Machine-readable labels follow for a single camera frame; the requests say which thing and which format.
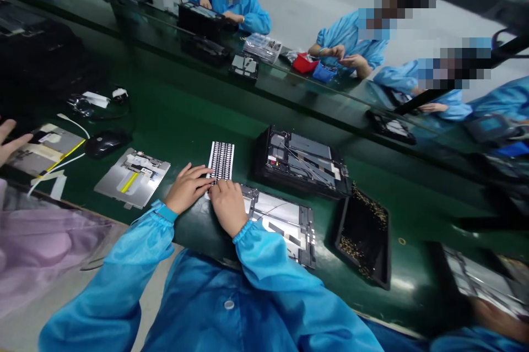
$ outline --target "gray floor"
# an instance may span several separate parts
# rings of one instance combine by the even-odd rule
[[[140,299],[142,307],[142,321],[139,326],[136,343],[133,352],[141,351],[150,326],[153,324],[160,307],[165,278],[171,268],[176,255],[183,249],[175,246],[175,253],[168,259],[162,261],[145,292]],[[91,272],[71,272],[46,295],[33,301],[26,308],[14,312],[0,323],[0,350],[10,352],[36,352],[39,333],[60,307],[77,296],[94,277],[97,270]]]

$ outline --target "elastic cuff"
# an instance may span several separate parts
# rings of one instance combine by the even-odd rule
[[[256,221],[248,220],[244,227],[239,231],[237,235],[233,238],[233,244],[236,245],[243,237],[246,235],[248,230],[253,227],[253,224],[257,223]]]
[[[154,202],[151,206],[153,207],[152,208],[153,212],[155,212],[157,215],[159,215],[163,219],[169,221],[170,223],[174,223],[176,218],[178,217],[178,214],[176,214],[171,209],[169,209],[165,205],[165,203],[163,203],[159,199],[156,200],[156,202]]]

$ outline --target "pink cloth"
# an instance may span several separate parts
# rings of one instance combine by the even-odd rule
[[[24,204],[18,192],[17,207],[46,208],[4,211],[7,190],[0,180],[0,319],[44,294],[69,270],[88,263],[119,228],[81,210],[39,204],[36,199]]]

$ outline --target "yellow tape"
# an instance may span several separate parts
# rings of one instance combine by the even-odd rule
[[[121,189],[121,193],[125,193],[128,191],[128,189],[131,187],[134,180],[138,177],[139,173],[134,173],[131,178],[128,179],[128,181],[125,183],[123,188]]]

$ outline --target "blue container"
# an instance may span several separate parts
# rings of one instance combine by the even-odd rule
[[[513,158],[516,156],[529,154],[529,147],[524,142],[517,142],[492,151],[492,154],[500,154]]]
[[[316,69],[314,70],[314,73],[312,74],[312,77],[314,79],[317,79],[318,81],[322,81],[323,83],[327,83],[337,73],[338,73],[338,70],[331,71],[327,67],[325,67],[322,62],[319,62],[318,65],[316,66]]]

